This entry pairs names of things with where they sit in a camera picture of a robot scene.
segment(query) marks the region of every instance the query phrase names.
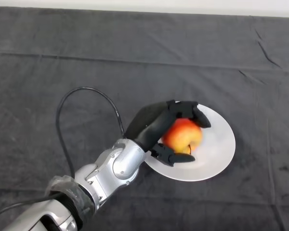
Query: dark gray cloth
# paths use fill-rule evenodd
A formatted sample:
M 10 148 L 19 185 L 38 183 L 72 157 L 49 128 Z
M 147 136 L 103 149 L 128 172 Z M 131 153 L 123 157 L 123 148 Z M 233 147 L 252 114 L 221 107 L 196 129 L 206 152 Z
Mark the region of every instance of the dark gray cloth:
M 143 164 L 84 230 L 289 231 L 289 18 L 0 8 L 0 207 L 69 174 L 54 113 L 77 86 L 109 95 L 125 127 L 146 104 L 196 100 L 236 137 L 233 161 L 209 180 Z M 76 168 L 120 135 L 91 92 L 66 102 L 61 123 Z

